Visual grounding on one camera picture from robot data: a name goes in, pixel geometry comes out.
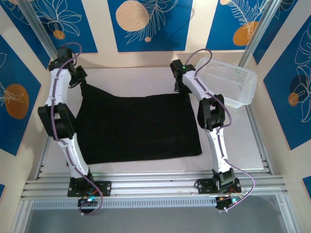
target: black mounting bracket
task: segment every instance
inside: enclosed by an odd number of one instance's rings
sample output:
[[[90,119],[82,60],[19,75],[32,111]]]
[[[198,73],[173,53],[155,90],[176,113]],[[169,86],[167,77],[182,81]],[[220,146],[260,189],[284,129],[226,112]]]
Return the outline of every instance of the black mounting bracket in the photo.
[[[111,193],[111,181],[94,181],[93,175],[88,171],[87,178],[92,181],[101,191],[104,197],[109,197]],[[100,194],[97,190],[87,182],[83,177],[81,178],[70,178],[68,187],[68,197],[99,197]]]
[[[172,61],[170,64],[171,71],[173,72],[175,82],[175,92],[179,93],[191,93],[190,89],[183,84],[183,74],[187,73],[190,70],[195,70],[193,65],[184,66],[181,60]]]
[[[217,99],[224,103],[224,97],[222,95],[215,95]],[[202,129],[208,129],[213,131],[217,127],[224,125],[225,121],[225,110],[224,108],[212,97],[204,98],[199,102],[198,110],[198,123]]]
[[[54,120],[58,138],[72,139],[74,133],[77,131],[76,118],[65,103],[59,103],[54,106],[54,114],[56,113],[60,116],[60,118]],[[39,107],[38,114],[48,136],[52,136],[55,140],[51,120],[51,106],[45,105]]]
[[[238,178],[234,179],[234,183],[223,187],[222,189],[218,189],[217,185],[215,185],[214,179],[198,179],[194,187],[198,189],[199,194],[228,194],[230,193],[230,189],[233,189],[235,193],[241,193],[241,184]]]
[[[57,58],[49,64],[49,71],[60,68],[63,63],[72,58],[72,49],[67,47],[61,47],[57,50]],[[69,88],[73,88],[86,79],[86,72],[82,66],[74,67],[73,61],[69,62],[64,66],[64,69],[68,69],[71,75],[69,82]]]

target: white table surface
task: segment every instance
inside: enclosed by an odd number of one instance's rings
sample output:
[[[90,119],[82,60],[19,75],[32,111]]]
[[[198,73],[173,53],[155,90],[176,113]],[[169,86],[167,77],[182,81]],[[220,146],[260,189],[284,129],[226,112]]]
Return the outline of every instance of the white table surface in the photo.
[[[144,97],[174,93],[174,78],[167,67],[160,68],[106,68],[86,69],[87,83],[120,97]],[[190,94],[195,116],[198,101]],[[79,86],[69,89],[67,105],[77,116],[82,102]],[[263,169],[259,150],[251,129],[245,107],[228,107],[233,124],[224,129],[225,145],[229,161],[242,169]],[[202,154],[165,160],[118,162],[90,165],[91,172],[145,172],[145,171],[198,171],[211,170],[212,157],[205,132],[197,125]],[[62,150],[52,141],[46,157],[43,173],[69,172]]]

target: white line drawing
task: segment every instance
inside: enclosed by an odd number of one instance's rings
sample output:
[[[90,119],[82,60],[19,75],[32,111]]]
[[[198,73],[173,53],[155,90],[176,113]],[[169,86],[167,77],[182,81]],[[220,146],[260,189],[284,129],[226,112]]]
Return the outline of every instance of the white line drawing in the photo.
[[[7,54],[0,53],[0,68],[4,65],[6,56],[7,56]],[[23,100],[21,100],[22,96],[23,96],[23,94],[15,95],[15,94],[7,91],[4,88],[4,86],[2,85],[2,83],[0,82],[0,106],[3,106],[6,101],[8,103],[10,103],[10,100],[14,100],[14,101],[23,103]]]
[[[67,10],[67,0],[34,0],[32,6],[42,23],[47,24],[57,38],[57,33],[80,35],[75,23],[80,22],[82,15]]]
[[[259,4],[259,0],[257,0],[253,8],[249,6],[248,0],[224,0],[222,4],[231,7],[233,16],[239,20],[240,25],[247,28],[247,37],[250,39],[254,32],[254,23],[262,15],[269,1],[270,0],[263,0],[262,3]]]
[[[308,66],[311,61],[311,23],[303,33],[295,56],[298,65],[299,84],[290,94],[289,103],[296,106],[301,103],[301,122],[307,123],[311,120],[311,69]]]
[[[299,48],[296,52],[295,63],[297,65],[308,65],[311,61],[311,23],[307,30],[303,33]]]
[[[308,66],[298,66],[299,84],[294,90],[294,95],[290,95],[290,104],[301,103],[301,122],[307,123],[311,120],[311,69]]]
[[[24,24],[29,25],[27,19],[25,18],[24,14],[21,12],[18,5],[10,2],[9,0],[1,0],[3,4],[11,11],[12,15],[17,18],[18,20],[22,21]]]
[[[173,9],[178,0],[174,0],[174,3],[169,7],[168,3],[172,0],[141,0],[139,3],[147,10],[149,15],[148,23],[145,27],[138,31],[127,31],[128,38],[126,44],[138,39],[139,41],[145,39],[146,42],[150,42],[152,37],[156,34],[157,30],[161,30],[161,25],[165,26],[164,14]],[[138,15],[132,15],[130,17],[139,17],[142,11],[137,11]]]
[[[289,11],[294,5],[295,0],[282,0],[274,16],[279,19],[281,11]]]

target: white plastic basket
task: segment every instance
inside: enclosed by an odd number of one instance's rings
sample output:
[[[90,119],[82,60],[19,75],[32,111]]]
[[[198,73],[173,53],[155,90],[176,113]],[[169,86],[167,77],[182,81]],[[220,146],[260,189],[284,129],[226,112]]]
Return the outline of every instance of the white plastic basket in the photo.
[[[196,69],[207,61],[208,58],[201,58]],[[211,91],[223,95],[226,105],[239,108],[252,102],[257,74],[249,69],[211,60],[198,76]]]

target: black cloth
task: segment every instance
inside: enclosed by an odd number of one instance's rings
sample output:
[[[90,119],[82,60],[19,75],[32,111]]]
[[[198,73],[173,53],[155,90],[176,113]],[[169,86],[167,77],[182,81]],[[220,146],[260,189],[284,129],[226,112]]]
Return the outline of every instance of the black cloth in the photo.
[[[78,144],[87,164],[202,153],[188,94],[116,97],[81,84]]]

